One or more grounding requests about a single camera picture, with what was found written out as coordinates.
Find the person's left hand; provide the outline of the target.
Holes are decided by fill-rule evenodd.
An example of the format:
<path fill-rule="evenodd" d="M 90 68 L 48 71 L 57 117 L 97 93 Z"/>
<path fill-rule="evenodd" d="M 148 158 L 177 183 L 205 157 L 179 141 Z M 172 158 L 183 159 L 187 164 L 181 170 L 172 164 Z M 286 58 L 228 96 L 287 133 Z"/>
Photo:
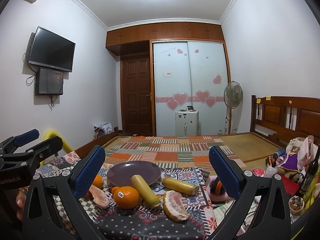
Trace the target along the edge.
<path fill-rule="evenodd" d="M 17 218 L 20 221 L 23 220 L 25 200 L 26 200 L 26 196 L 25 196 L 23 190 L 19 189 L 17 191 L 17 196 L 16 196 L 16 205 L 17 205 Z"/>

